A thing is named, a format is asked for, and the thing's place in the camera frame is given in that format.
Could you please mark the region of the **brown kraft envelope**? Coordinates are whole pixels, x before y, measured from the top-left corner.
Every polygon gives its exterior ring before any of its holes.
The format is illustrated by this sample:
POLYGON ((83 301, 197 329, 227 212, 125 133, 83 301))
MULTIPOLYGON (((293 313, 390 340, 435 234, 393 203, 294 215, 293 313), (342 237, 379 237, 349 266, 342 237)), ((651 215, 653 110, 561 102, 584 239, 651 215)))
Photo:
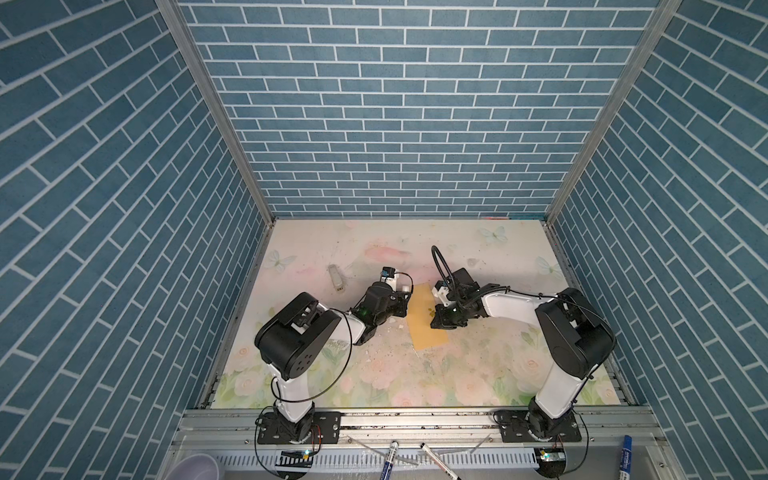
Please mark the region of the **brown kraft envelope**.
POLYGON ((432 349, 449 343, 449 336, 446 331, 431 328, 430 324, 434 315, 435 299, 431 287, 426 283, 416 285, 409 300, 407 316, 405 317, 416 351, 432 349))

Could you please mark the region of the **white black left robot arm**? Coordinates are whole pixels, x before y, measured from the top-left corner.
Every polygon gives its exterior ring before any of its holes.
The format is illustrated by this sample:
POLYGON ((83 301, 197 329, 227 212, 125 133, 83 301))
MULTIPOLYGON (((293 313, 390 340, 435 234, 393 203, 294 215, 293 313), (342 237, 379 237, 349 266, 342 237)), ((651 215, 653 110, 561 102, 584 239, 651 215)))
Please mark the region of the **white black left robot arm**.
POLYGON ((396 277, 371 284, 348 311, 330 308, 307 292, 298 294, 263 325, 254 339, 261 359, 270 368, 277 415, 291 426, 312 420, 309 393, 311 365, 331 340, 363 345, 392 317, 407 315, 413 285, 400 286, 396 277))

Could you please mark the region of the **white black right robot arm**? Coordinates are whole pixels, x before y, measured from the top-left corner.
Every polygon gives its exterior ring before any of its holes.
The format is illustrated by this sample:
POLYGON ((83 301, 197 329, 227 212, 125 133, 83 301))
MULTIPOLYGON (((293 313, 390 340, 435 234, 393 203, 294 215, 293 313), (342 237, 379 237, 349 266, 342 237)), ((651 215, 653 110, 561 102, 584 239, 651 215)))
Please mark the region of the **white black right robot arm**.
POLYGON ((432 288, 430 327, 453 330, 471 320, 498 318, 526 324, 547 348, 549 368, 522 418, 525 436, 551 441, 575 426, 573 407, 594 373, 613 352, 616 336, 587 298, 569 287, 557 294, 527 293, 509 286, 480 285, 461 268, 432 288))

